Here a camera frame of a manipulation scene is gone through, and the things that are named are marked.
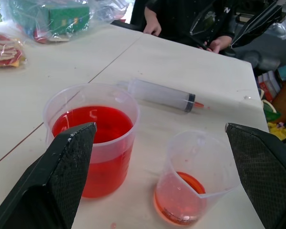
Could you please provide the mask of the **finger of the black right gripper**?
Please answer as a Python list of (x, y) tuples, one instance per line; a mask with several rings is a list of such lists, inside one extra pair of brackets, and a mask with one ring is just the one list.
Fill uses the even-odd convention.
[(226, 21), (226, 18), (233, 11), (233, 7), (233, 0), (211, 0), (210, 3), (197, 14), (190, 28), (190, 35), (215, 35)]
[(273, 23), (280, 22), (283, 18), (283, 3), (272, 1), (265, 9), (252, 16), (235, 34), (231, 47), (240, 47), (249, 44), (261, 36)]

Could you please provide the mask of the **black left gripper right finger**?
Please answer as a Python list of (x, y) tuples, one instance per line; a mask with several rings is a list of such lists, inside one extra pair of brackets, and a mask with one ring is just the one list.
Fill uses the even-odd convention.
[(266, 229), (286, 229), (286, 145), (262, 130), (227, 123), (241, 184)]

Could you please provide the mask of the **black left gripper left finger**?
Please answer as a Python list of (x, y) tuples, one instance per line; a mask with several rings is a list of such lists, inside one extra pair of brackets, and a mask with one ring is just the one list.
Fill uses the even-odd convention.
[(70, 229), (97, 132), (90, 122), (58, 134), (0, 205), (0, 229)]

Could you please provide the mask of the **person's left hand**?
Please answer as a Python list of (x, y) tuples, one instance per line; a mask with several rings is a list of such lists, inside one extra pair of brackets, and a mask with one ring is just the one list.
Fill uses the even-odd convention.
[(220, 51), (228, 48), (232, 42), (232, 38), (229, 36), (220, 36), (213, 40), (207, 47), (207, 51), (213, 53), (219, 53)]

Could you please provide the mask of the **person's right hand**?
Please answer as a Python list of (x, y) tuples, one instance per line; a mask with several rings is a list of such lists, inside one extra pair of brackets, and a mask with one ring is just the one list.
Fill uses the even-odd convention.
[(145, 16), (145, 19), (146, 19), (146, 26), (143, 32), (145, 34), (158, 37), (162, 31), (162, 28), (156, 17), (156, 14), (148, 14)]

